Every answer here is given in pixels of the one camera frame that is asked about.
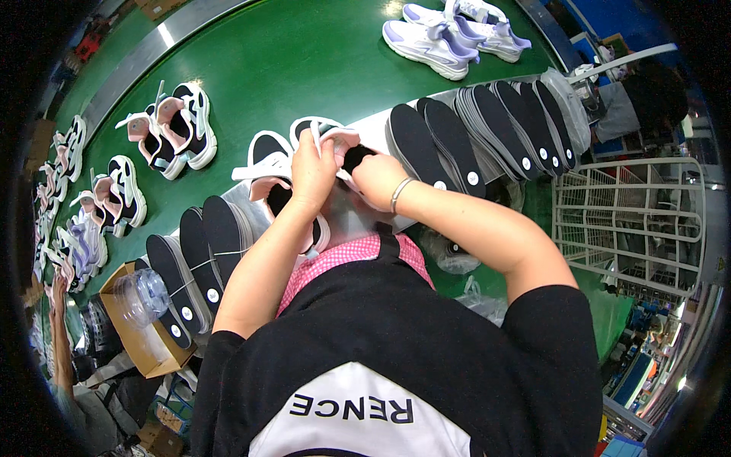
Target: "white sneaker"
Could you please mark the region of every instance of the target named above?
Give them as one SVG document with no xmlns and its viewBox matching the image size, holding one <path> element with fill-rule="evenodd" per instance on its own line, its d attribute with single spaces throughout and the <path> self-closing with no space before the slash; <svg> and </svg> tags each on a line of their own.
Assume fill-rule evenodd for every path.
<svg viewBox="0 0 731 457">
<path fill-rule="evenodd" d="M 270 223 L 279 215 L 292 196 L 291 167 L 251 167 L 249 178 L 253 179 L 249 190 L 252 202 L 262 200 L 267 208 L 266 217 Z M 300 248 L 295 267 L 307 259 L 315 258 L 330 243 L 330 226 L 321 214 L 312 222 L 312 230 L 308 230 Z"/>
<path fill-rule="evenodd" d="M 447 21 L 450 32 L 459 44 L 465 48 L 477 49 L 477 46 L 484 42 L 487 37 L 479 33 L 475 33 L 468 25 L 467 19 L 460 15 L 456 15 L 455 9 L 458 8 L 455 0 L 449 0 L 444 8 L 444 12 L 430 10 L 421 7 L 415 3 L 407 3 L 404 5 L 404 20 L 412 24 L 420 24 L 422 26 L 435 21 Z"/>
<path fill-rule="evenodd" d="M 455 0 L 442 0 L 444 3 Z M 505 13 L 495 5 L 482 0 L 458 0 L 459 12 L 481 23 L 509 22 Z"/>
<path fill-rule="evenodd" d="M 340 127 L 341 129 L 345 126 L 333 119 L 323 118 L 320 116 L 305 116 L 292 122 L 289 126 L 289 142 L 292 144 L 292 150 L 296 151 L 300 147 L 300 133 L 303 130 L 309 129 L 312 125 L 312 121 L 317 121 L 318 124 L 327 124 L 334 127 Z"/>
<path fill-rule="evenodd" d="M 249 144 L 249 152 L 246 155 L 246 166 L 253 167 L 265 160 L 268 161 L 267 163 L 269 165 L 273 165 L 273 163 L 270 163 L 272 160 L 269 157 L 270 155 L 276 154 L 276 157 L 278 157 L 277 162 L 280 162 L 283 158 L 287 159 L 292 157 L 294 153 L 292 146 L 279 133 L 272 132 L 271 130 L 262 130 L 254 135 L 254 138 Z"/>
<path fill-rule="evenodd" d="M 71 137 L 66 136 L 68 146 L 69 171 L 71 176 L 69 179 L 75 183 L 81 175 L 83 150 L 86 145 L 86 122 L 78 114 L 74 116 L 71 124 Z"/>
<path fill-rule="evenodd" d="M 218 149 L 208 124 L 210 109 L 208 96 L 199 86 L 182 83 L 155 110 L 155 122 L 173 145 L 175 155 L 185 156 L 194 170 L 206 166 Z"/>
<path fill-rule="evenodd" d="M 457 81 L 469 71 L 468 63 L 478 60 L 478 52 L 465 48 L 452 35 L 445 20 L 428 25 L 388 20 L 383 39 L 401 57 L 422 62 L 446 79 Z"/>
<path fill-rule="evenodd" d="M 531 48 L 531 40 L 516 37 L 509 23 L 500 22 L 496 25 L 472 21 L 467 23 L 473 31 L 487 37 L 477 46 L 478 51 L 494 54 L 511 64 L 518 61 L 525 49 Z"/>
</svg>

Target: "shoe tongue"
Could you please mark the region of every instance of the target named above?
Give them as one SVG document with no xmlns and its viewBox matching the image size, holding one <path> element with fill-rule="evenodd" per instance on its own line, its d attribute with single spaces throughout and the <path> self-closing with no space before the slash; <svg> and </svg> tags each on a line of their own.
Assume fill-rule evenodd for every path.
<svg viewBox="0 0 731 457">
<path fill-rule="evenodd" d="M 440 39 L 442 38 L 442 32 L 447 28 L 447 23 L 444 21 L 427 24 L 426 37 L 429 39 Z"/>
<path fill-rule="evenodd" d="M 459 0 L 447 0 L 444 5 L 444 17 L 448 21 L 454 21 L 455 15 L 459 13 Z"/>
</svg>

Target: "woman's left hand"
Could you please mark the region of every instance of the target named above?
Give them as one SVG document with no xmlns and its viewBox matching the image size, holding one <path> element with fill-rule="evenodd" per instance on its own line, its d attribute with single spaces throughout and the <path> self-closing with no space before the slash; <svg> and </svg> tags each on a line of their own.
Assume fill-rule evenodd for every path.
<svg viewBox="0 0 731 457">
<path fill-rule="evenodd" d="M 335 183 L 333 141 L 322 144 L 322 156 L 318 154 L 310 129 L 300 134 L 300 147 L 292 158 L 292 199 L 302 205 L 314 218 L 325 203 Z"/>
</svg>

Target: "sleeve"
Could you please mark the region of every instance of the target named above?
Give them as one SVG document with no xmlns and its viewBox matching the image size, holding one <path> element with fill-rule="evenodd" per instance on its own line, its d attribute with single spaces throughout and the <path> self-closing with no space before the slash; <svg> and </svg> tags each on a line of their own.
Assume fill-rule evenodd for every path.
<svg viewBox="0 0 731 457">
<path fill-rule="evenodd" d="M 591 455 L 602 417 L 602 383 L 589 302 L 579 290 L 550 285 L 513 302 L 502 330 L 535 367 L 530 411 L 540 424 L 545 455 Z"/>
<path fill-rule="evenodd" d="M 209 456 L 219 413 L 220 382 L 231 356 L 246 340 L 229 331 L 215 332 L 208 340 L 198 376 L 198 389 L 191 425 L 191 454 Z"/>
<path fill-rule="evenodd" d="M 62 389 L 56 384 L 49 385 L 50 392 L 56 400 L 56 405 L 61 414 L 69 421 L 76 433 L 85 442 L 88 442 L 89 436 L 86 431 L 86 415 L 79 408 L 76 400 L 72 399 L 66 389 Z"/>
</svg>

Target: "woman's right hand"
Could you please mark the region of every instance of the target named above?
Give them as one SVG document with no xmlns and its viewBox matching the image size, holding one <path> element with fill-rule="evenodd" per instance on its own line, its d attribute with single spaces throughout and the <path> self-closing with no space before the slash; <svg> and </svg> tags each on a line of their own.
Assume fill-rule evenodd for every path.
<svg viewBox="0 0 731 457">
<path fill-rule="evenodd" d="M 381 211 L 390 213 L 393 192 L 408 175 L 395 157 L 376 154 L 363 157 L 353 169 L 352 177 L 365 198 Z"/>
</svg>

